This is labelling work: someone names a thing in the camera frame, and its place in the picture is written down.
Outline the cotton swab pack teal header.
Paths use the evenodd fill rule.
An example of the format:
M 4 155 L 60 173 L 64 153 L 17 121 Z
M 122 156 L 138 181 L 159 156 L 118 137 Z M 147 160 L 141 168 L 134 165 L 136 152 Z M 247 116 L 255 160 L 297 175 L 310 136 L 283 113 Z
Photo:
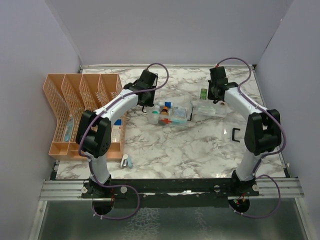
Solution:
M 183 126 L 187 123 L 188 121 L 185 119 L 172 119 L 171 124 L 172 125 L 179 125 L 179 126 Z

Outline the white disinfectant bottle green label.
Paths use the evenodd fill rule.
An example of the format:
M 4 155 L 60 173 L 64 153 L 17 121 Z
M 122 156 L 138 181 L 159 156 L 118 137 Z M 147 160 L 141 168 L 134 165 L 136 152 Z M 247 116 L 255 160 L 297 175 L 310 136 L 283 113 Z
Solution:
M 159 114 L 160 114 L 160 106 L 155 105 L 153 110 L 151 111 L 151 120 L 153 124 L 158 124 L 159 122 Z

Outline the brown bottle orange cap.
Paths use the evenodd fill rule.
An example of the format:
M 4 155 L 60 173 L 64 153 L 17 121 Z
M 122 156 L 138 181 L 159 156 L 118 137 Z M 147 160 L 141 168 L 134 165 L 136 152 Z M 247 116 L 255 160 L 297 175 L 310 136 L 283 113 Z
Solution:
M 168 123 L 169 108 L 164 106 L 160 112 L 159 122 L 163 125 Z

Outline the white gauze pouch blue print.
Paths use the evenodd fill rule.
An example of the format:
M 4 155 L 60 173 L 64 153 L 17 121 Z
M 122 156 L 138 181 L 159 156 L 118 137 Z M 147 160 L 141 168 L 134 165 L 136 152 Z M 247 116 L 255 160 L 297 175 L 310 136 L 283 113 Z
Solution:
M 115 121 L 111 130 L 111 142 L 119 143 L 121 141 L 122 134 L 122 119 L 118 119 Z

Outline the clear plastic tray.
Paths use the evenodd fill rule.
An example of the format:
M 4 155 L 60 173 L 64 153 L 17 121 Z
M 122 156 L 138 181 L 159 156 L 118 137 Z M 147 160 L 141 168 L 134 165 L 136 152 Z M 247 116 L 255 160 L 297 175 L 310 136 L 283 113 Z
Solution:
M 212 100 L 194 100 L 192 106 L 195 115 L 225 117 L 228 112 L 228 108 L 223 102 L 213 103 Z

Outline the small items pack teal header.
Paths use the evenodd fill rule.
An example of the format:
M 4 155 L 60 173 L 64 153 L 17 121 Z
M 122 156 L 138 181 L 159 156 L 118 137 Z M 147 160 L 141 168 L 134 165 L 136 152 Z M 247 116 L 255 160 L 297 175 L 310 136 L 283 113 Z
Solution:
M 173 116 L 177 118 L 185 119 L 187 117 L 188 110 L 182 106 L 175 106 L 173 108 Z

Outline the clear plastic medicine box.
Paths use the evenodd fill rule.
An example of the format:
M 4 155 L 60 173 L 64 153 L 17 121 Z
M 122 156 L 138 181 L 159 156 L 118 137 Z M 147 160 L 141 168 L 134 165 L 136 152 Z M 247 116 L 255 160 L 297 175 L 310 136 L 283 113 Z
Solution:
M 192 98 L 189 95 L 176 95 L 176 96 L 166 96 L 166 97 L 158 97 L 155 99 L 154 105 L 151 107 L 147 107 L 146 108 L 146 114 L 147 114 L 147 120 L 150 124 L 152 123 L 151 120 L 151 113 L 152 110 L 154 108 L 155 105 L 160 106 L 160 112 L 162 111 L 163 107 L 164 107 L 164 102 L 172 102 L 173 103 L 173 107 L 169 108 L 169 116 L 168 116 L 168 122 L 167 124 L 161 124 L 160 120 L 158 119 L 158 124 L 155 125 L 162 125 L 162 126 L 184 126 L 184 125 L 172 125 L 171 121 L 172 119 L 178 119 L 178 120 L 187 120 L 187 123 L 190 122 L 192 120 L 192 111 L 193 111 L 193 105 L 192 105 Z M 180 106 L 180 107 L 184 107 L 187 109 L 187 116 L 186 118 L 179 118 L 179 117 L 175 117 L 173 116 L 173 108 L 175 106 Z

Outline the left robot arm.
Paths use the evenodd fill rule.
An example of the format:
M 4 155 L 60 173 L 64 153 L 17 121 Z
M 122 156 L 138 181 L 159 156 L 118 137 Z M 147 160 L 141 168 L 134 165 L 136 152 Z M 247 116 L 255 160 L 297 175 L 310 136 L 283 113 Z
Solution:
M 87 158 L 90 179 L 95 182 L 93 191 L 106 197 L 111 190 L 111 175 L 106 163 L 106 153 L 112 143 L 112 128 L 128 110 L 137 105 L 151 107 L 154 103 L 158 75 L 145 69 L 140 77 L 126 84 L 109 103 L 94 111 L 83 112 L 76 134 L 78 153 Z

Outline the teal white dressing packet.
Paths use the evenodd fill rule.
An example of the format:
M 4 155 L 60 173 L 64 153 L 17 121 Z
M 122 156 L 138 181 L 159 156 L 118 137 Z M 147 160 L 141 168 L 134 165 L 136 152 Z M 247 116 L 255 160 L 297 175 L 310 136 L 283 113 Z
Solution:
M 203 114 L 215 114 L 216 113 L 216 109 L 214 107 L 211 106 L 204 106 L 204 105 L 200 105 L 197 108 L 197 111 L 199 113 L 203 113 Z

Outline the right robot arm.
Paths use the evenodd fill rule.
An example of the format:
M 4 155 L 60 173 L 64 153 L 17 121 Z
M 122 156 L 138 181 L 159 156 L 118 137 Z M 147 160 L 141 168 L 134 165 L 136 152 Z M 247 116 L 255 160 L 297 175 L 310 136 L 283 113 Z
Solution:
M 244 133 L 246 152 L 240 165 L 232 173 L 233 181 L 229 184 L 230 191 L 240 196 L 255 180 L 263 156 L 273 152 L 282 144 L 280 113 L 276 109 L 269 110 L 261 106 L 241 92 L 236 82 L 228 81 L 223 66 L 211 68 L 209 73 L 207 98 L 214 104 L 227 103 L 246 120 Z

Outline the small green packet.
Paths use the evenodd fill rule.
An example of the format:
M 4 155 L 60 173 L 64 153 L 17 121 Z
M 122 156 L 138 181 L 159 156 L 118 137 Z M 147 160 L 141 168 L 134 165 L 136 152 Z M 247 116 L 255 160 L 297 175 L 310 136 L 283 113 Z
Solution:
M 207 99 L 207 89 L 206 88 L 201 88 L 200 89 L 200 100 L 206 100 Z

